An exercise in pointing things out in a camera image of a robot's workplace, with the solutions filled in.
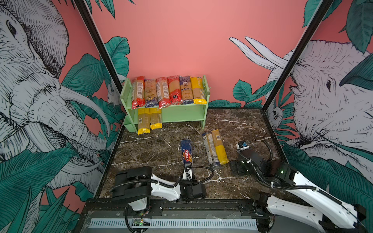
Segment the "blue spaghetti pack underneath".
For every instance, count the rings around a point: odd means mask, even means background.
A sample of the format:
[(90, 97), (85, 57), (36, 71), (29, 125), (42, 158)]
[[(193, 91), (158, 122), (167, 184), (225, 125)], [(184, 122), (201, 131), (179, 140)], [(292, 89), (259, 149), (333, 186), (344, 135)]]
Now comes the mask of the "blue spaghetti pack underneath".
[(181, 153), (184, 167), (192, 166), (192, 141), (190, 139), (181, 140)]

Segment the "yellow Pastatime spaghetti pack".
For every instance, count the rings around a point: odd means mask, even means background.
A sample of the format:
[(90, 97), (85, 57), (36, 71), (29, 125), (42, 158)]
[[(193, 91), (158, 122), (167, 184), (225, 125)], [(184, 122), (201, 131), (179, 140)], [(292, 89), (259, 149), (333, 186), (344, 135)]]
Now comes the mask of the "yellow Pastatime spaghetti pack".
[(150, 128), (152, 130), (162, 128), (162, 112), (158, 108), (150, 108)]

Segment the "yellow spaghetti pack barcode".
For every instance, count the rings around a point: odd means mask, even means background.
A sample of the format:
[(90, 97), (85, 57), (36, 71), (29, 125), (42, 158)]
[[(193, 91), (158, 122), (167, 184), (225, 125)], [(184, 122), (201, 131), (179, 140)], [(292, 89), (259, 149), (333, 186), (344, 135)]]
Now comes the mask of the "yellow spaghetti pack barcode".
[(150, 110), (147, 108), (140, 108), (138, 109), (138, 135), (150, 132)]

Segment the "red yellow spaghetti pack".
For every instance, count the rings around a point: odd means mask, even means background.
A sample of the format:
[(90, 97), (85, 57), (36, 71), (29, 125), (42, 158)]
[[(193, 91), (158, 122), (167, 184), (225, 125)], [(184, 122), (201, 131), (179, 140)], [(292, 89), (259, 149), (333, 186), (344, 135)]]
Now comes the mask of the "red yellow spaghetti pack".
[(168, 85), (169, 85), (170, 100), (171, 100), (172, 105), (182, 104), (182, 94), (181, 94), (179, 76), (168, 77)]

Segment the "yellow spaghetti pack top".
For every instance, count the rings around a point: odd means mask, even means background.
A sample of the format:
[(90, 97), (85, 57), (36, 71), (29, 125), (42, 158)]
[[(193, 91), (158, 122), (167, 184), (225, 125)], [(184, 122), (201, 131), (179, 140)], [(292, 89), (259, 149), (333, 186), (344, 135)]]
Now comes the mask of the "yellow spaghetti pack top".
[(207, 104), (202, 78), (191, 77), (190, 80), (194, 104)]

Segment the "red spaghetti pack white label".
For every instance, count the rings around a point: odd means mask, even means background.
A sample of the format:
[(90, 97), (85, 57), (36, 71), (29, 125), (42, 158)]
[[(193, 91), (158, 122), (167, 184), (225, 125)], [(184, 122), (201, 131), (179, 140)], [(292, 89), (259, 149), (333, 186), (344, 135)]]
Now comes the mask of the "red spaghetti pack white label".
[(167, 77), (161, 77), (156, 80), (156, 91), (159, 109), (170, 106), (172, 101), (169, 94)]

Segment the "blue yellow spaghetti pack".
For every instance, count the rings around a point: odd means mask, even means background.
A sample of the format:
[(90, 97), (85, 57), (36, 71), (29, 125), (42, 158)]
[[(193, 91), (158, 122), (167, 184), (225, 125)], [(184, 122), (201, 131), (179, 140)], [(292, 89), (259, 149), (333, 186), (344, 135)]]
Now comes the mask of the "blue yellow spaghetti pack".
[(144, 81), (145, 108), (158, 106), (156, 79), (145, 79)]

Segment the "blue Ankara spaghetti pack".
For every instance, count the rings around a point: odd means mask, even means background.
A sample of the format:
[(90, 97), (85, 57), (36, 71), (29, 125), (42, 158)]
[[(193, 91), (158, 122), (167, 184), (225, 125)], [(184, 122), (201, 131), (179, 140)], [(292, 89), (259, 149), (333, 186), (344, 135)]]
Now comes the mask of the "blue Ankara spaghetti pack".
[(180, 77), (182, 104), (193, 104), (193, 93), (190, 76)]

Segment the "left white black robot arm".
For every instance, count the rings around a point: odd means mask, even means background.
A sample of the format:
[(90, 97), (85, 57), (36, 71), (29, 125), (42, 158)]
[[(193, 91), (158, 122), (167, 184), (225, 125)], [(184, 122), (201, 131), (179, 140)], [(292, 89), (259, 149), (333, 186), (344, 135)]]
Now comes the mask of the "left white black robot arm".
[(205, 184), (197, 181), (193, 169), (186, 165), (183, 175), (175, 182), (161, 179), (152, 173), (152, 168), (144, 166), (124, 170), (116, 174), (111, 188), (111, 201), (130, 205), (134, 211), (143, 211), (150, 206), (150, 197), (167, 201), (191, 202), (207, 197)]

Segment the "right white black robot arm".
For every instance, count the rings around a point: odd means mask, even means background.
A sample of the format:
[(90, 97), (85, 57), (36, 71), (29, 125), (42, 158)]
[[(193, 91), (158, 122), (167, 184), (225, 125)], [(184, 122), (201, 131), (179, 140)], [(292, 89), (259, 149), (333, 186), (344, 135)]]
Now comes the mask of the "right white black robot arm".
[(301, 205), (261, 193), (253, 206), (258, 213), (285, 216), (311, 226), (322, 233), (366, 233), (363, 225), (366, 209), (346, 203), (318, 187), (301, 172), (278, 159), (264, 159), (243, 141), (237, 144), (237, 167), (256, 176), (271, 189), (284, 190), (306, 202)]

